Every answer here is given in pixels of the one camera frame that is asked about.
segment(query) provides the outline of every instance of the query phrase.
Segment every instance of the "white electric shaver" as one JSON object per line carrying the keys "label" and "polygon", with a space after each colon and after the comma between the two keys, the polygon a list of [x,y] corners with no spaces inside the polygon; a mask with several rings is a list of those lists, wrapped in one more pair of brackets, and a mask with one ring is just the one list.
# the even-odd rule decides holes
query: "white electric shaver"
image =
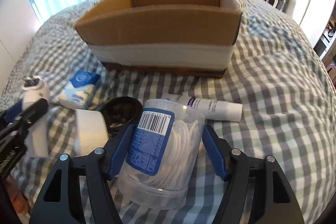
{"label": "white electric shaver", "polygon": [[[47,83],[38,75],[25,79],[24,97],[22,100],[22,110],[34,104],[41,98],[50,101],[50,91]],[[47,142],[47,115],[43,115],[34,125],[29,128],[29,134],[25,140],[27,155],[29,157],[48,157]]]}

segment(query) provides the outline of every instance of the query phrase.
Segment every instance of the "open cardboard box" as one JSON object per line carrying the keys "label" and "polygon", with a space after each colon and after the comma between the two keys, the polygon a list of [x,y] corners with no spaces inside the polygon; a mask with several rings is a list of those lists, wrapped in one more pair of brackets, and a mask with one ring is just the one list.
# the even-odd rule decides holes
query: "open cardboard box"
{"label": "open cardboard box", "polygon": [[235,0],[103,0],[75,29],[107,69],[220,78],[241,14]]}

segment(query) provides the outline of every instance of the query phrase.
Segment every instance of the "gingham fabric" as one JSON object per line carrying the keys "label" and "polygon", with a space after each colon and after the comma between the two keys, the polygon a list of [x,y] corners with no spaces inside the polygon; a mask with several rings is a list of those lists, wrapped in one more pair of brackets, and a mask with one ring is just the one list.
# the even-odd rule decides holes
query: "gingham fabric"
{"label": "gingham fabric", "polygon": [[[118,96],[144,103],[163,92],[242,103],[241,122],[213,122],[217,134],[248,156],[274,155],[288,178],[305,223],[313,223],[335,193],[335,90],[299,26],[262,0],[237,0],[243,11],[232,60],[220,80],[163,73],[106,71],[74,30],[74,23],[99,0],[69,7],[50,18],[15,65],[0,99],[6,109],[22,97],[22,78],[40,75],[50,87],[50,157],[24,157],[13,175],[33,204],[55,159],[74,155],[75,112],[55,97],[78,70],[101,75],[90,109]],[[94,223],[81,181],[87,223]],[[186,204],[152,210],[123,197],[113,181],[111,193],[123,223],[211,223],[225,184],[215,176],[201,143]],[[247,196],[241,223],[251,206]]]}

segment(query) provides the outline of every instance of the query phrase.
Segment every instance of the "plaid blanket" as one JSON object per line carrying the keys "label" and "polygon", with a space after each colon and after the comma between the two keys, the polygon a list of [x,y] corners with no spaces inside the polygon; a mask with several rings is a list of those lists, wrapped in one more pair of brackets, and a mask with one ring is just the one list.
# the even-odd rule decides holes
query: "plaid blanket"
{"label": "plaid blanket", "polygon": [[[336,94],[299,26],[262,0],[237,0],[243,18],[224,78],[106,71],[74,30],[76,20],[98,1],[69,7],[39,29],[11,73],[0,98],[1,109],[22,97],[24,76],[40,75],[55,100],[80,69],[102,76],[90,109],[118,96],[144,103],[163,92],[242,103],[241,122],[210,123],[231,147],[248,156],[274,155],[296,194],[305,223],[313,223],[335,193]],[[12,172],[32,205],[55,159],[62,153],[74,156],[75,112],[53,101],[48,126],[50,157],[25,156]],[[115,182],[111,193],[123,223],[211,223],[225,189],[202,144],[181,208],[160,211],[139,206],[123,197]],[[81,187],[87,223],[94,223],[84,181]],[[247,223],[251,198],[248,194],[241,223]]]}

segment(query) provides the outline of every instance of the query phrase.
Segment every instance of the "tissue pack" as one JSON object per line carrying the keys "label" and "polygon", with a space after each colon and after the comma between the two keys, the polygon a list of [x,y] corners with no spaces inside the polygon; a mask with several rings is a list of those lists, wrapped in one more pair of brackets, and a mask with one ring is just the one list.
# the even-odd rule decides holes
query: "tissue pack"
{"label": "tissue pack", "polygon": [[58,96],[58,102],[71,109],[86,109],[99,78],[100,75],[94,72],[77,71]]}

